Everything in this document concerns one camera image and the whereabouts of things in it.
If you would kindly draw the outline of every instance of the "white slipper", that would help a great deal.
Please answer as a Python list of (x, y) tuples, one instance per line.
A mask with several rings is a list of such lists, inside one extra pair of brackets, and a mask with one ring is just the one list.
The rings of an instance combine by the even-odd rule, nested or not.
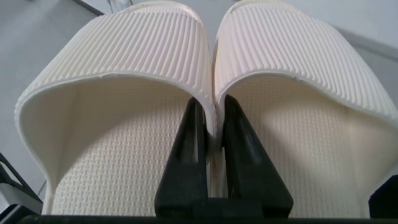
[(235, 97), (294, 199), (291, 217), (368, 217), (398, 161), (397, 109), (350, 44), (279, 1), (241, 1), (216, 41), (215, 100)]
[(84, 26), (16, 106), (47, 179), (43, 214), (154, 215), (192, 96), (215, 137), (210, 66), (203, 25), (183, 4), (147, 2)]

